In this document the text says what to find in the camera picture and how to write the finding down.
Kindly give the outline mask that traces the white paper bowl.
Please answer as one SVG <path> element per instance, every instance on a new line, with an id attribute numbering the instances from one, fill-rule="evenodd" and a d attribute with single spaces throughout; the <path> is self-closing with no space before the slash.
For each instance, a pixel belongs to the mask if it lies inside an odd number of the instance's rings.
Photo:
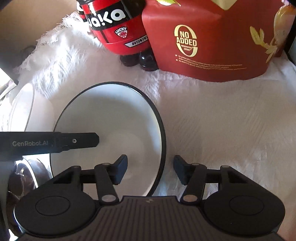
<path id="1" fill-rule="evenodd" d="M 28 83 L 23 86 L 12 102 L 6 131 L 24 132 L 27 128 L 34 103 L 35 89 Z"/>

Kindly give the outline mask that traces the stainless steel bowl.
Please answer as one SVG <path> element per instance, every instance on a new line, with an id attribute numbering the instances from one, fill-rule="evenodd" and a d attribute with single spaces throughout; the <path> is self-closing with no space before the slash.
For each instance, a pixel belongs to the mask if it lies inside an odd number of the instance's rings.
<path id="1" fill-rule="evenodd" d="M 51 178 L 51 173 L 38 158 L 25 156 L 22 160 L 16 161 L 14 170 L 9 177 L 6 196 L 8 228 L 13 235 L 19 237 L 22 234 L 14 217 L 16 204 L 29 192 L 43 185 Z"/>

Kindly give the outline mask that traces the blue enamel bowl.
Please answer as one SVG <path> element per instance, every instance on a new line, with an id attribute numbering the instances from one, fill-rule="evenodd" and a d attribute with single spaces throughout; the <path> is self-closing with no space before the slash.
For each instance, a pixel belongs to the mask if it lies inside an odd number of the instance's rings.
<path id="1" fill-rule="evenodd" d="M 156 106 L 138 88 L 123 82 L 94 85 L 69 102 L 54 130 L 96 133 L 99 144 L 51 154 L 53 175 L 71 166 L 93 169 L 124 154 L 128 167 L 115 187 L 118 196 L 151 196 L 155 192 L 166 161 L 166 134 Z"/>

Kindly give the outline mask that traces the white woven tablecloth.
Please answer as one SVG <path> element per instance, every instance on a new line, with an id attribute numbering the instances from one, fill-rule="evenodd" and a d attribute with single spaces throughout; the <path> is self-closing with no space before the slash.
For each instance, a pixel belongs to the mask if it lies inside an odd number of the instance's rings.
<path id="1" fill-rule="evenodd" d="M 166 130 L 167 163 L 156 194 L 180 195 L 171 169 L 181 155 L 209 168 L 229 165 L 277 195 L 286 214 L 279 234 L 295 240 L 295 65 L 283 55 L 251 80 L 205 82 L 165 71 L 125 67 L 80 29 L 72 13 L 44 34 L 8 74 L 31 83 L 59 115 L 80 91 L 120 81 L 142 90 Z"/>

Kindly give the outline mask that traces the black computer monitor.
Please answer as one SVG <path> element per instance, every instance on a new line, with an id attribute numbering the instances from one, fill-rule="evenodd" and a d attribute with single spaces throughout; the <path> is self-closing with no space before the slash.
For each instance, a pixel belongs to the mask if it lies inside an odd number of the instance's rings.
<path id="1" fill-rule="evenodd" d="M 10 76 L 3 71 L 0 70 L 0 99 L 3 100 L 9 92 L 11 92 L 17 85 L 17 80 L 13 80 Z"/>

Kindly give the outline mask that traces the red quail eggs bag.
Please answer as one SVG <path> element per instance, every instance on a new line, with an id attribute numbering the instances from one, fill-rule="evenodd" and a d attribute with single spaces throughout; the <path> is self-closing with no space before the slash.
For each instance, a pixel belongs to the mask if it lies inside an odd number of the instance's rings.
<path id="1" fill-rule="evenodd" d="M 158 67 L 211 82 L 264 74 L 294 20 L 295 1 L 147 1 L 142 12 Z"/>

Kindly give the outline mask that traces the panda racer figurine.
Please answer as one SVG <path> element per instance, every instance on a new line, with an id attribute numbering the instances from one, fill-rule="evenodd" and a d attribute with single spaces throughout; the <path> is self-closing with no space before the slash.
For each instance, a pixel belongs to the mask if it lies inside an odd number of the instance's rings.
<path id="1" fill-rule="evenodd" d="M 124 66 L 156 71 L 158 65 L 142 22 L 144 7 L 145 1 L 77 1 L 77 9 L 95 37 L 119 55 Z"/>

